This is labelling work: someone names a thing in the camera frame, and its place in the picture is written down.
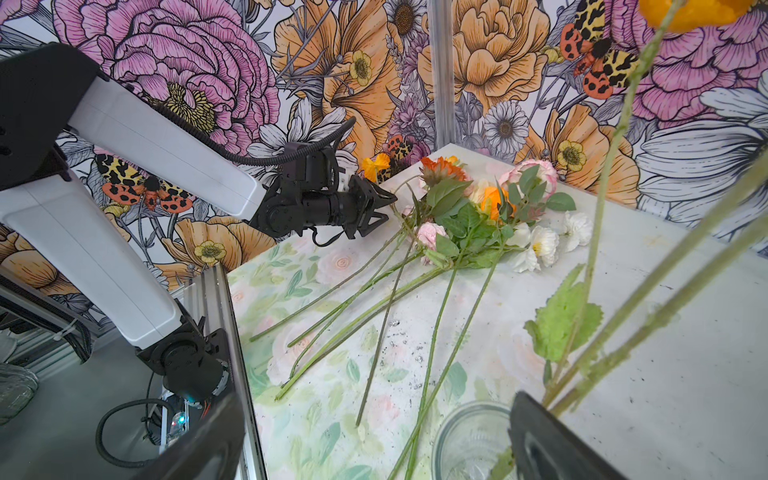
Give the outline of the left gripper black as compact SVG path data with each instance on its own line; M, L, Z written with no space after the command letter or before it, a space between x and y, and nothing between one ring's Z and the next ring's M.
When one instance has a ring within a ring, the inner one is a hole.
M325 146L282 165L249 225L272 238L316 232L336 226L348 238L366 237L389 219L385 213L360 207L386 207L397 196L367 178L350 176Z

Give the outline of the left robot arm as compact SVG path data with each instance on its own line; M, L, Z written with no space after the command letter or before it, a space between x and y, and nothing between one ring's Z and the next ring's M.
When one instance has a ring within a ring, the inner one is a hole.
M47 44L1 63L1 221L106 313L168 390L202 402L225 389L223 361L67 165L58 135L70 130L106 150L103 192L120 207L180 213L203 199L273 238L321 226L354 238L386 221L395 196L360 176L342 179L336 151L352 126L264 158L279 170L264 188L247 173L254 158L150 106L78 49Z

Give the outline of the yellow orange poppy stem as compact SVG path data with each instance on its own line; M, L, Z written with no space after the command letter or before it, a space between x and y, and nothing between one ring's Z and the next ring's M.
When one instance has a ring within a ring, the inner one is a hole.
M662 1L571 1L542 54L573 90L532 131L522 158L596 192L628 79ZM767 148L767 5L690 1L641 79L608 178L617 263L665 265L664 232L694 230ZM767 242L760 239L635 349L569 420L638 479L767 475Z

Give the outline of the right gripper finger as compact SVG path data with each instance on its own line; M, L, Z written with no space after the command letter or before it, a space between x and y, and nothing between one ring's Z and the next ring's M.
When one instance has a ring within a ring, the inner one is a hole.
M511 450L520 479L624 480L625 476L524 391L510 412Z

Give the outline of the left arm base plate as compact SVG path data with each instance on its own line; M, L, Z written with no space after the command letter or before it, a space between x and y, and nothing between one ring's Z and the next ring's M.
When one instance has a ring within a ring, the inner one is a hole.
M177 443L210 453L244 438L242 402L232 388L199 403L167 390L149 392L142 408L146 436L159 455Z

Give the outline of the clear ribbed glass vase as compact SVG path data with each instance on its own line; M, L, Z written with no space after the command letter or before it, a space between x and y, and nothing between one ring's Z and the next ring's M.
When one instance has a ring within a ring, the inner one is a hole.
M510 408L491 401L458 407L441 425L431 456L433 479L490 479L503 453L510 454Z

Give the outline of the orange marigold flower stem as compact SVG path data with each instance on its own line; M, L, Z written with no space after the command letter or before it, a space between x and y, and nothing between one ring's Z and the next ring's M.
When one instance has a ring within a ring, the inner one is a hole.
M419 168L419 178L426 190L445 179L471 181L471 177L456 156L440 156L435 159L424 157L419 162ZM379 153L375 157L364 159L360 172L364 178L374 183L381 183L404 169L405 164L402 161L394 160L386 153Z

